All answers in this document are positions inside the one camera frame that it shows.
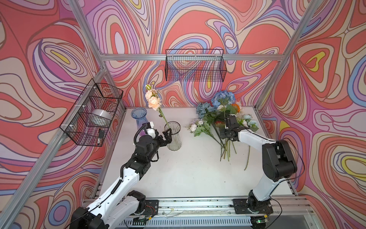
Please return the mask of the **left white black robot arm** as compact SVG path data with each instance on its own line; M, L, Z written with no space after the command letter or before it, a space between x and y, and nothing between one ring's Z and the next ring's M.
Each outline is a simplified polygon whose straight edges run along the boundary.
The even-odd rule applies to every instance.
M158 150L172 141L172 130L160 135L152 123L145 123L133 138L135 150L121 166L119 177L88 207L74 211L69 229L115 229L132 214L144 213L146 196L132 189L155 162Z

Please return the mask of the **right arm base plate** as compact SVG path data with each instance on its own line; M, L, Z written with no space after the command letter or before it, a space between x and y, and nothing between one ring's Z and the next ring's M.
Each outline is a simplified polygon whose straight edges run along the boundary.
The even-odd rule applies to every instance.
M270 200L257 201L252 197L233 199L232 207L236 214L270 215L274 212Z

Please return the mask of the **clear ribbed glass vase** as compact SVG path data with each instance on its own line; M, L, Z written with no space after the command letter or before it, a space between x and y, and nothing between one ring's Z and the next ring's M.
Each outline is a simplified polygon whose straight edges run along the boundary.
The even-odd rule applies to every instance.
M171 151L177 151L182 147L182 140L180 138L181 125L176 121L170 121L165 125L165 131L171 129L172 142L167 145Z

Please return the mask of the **blue hydrangea flower stem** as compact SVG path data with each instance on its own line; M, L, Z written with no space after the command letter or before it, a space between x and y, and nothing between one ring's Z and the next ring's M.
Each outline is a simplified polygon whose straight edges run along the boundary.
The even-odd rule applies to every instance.
M217 92L211 99L212 106L216 111L224 112L226 114L236 114L237 109L235 108L236 99L232 92L220 91Z

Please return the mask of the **teal rose flower stem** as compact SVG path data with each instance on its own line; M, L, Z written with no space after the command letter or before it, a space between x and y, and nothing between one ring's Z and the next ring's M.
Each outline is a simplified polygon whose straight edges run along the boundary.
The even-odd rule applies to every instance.
M219 110L220 102L214 102L213 105L210 103L200 103L196 107L196 114L200 119L208 122L209 125L214 124L215 121L219 121Z

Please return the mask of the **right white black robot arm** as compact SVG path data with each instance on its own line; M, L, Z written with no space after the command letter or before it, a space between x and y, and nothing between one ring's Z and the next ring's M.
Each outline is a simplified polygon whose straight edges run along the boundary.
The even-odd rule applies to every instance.
M220 137L245 143L262 154L264 175L249 192L245 207L250 213L269 213L273 191L281 182L297 172L297 164L289 143L285 140L266 138L239 125L234 115L225 118L225 128L220 131Z

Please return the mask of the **peach rose flower stem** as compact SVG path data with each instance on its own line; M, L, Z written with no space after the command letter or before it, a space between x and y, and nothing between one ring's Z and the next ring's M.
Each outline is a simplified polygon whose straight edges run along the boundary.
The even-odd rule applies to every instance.
M170 129L171 126L161 109L162 99L160 98L158 91L154 89L151 85L145 85L145 88L146 88L145 98L146 101L148 102L148 107L157 111L159 113L159 116L163 118L163 120L167 124L167 128Z

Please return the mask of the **blue purple glass vase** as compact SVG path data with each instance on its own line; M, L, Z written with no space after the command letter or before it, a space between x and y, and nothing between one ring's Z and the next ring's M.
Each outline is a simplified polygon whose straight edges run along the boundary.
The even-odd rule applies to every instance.
M148 123L148 120L146 118L147 110L143 107L135 108L131 112L131 117L135 119L137 130L139 130L144 123Z

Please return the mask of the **white purple mixed bouquet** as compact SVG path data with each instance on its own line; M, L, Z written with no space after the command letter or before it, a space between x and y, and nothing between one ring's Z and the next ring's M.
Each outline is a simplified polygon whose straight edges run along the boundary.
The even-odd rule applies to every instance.
M194 119L186 128L191 134L193 134L194 137L205 134L211 137L215 142L220 145L221 148L223 148L222 143L213 136L213 133L211 132L211 128L207 121L203 119Z

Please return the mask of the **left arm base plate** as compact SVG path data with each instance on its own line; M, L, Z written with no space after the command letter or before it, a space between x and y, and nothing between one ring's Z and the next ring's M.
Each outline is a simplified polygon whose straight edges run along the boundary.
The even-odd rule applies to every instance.
M131 216L155 216L158 214L159 200L148 199L139 204L137 211Z

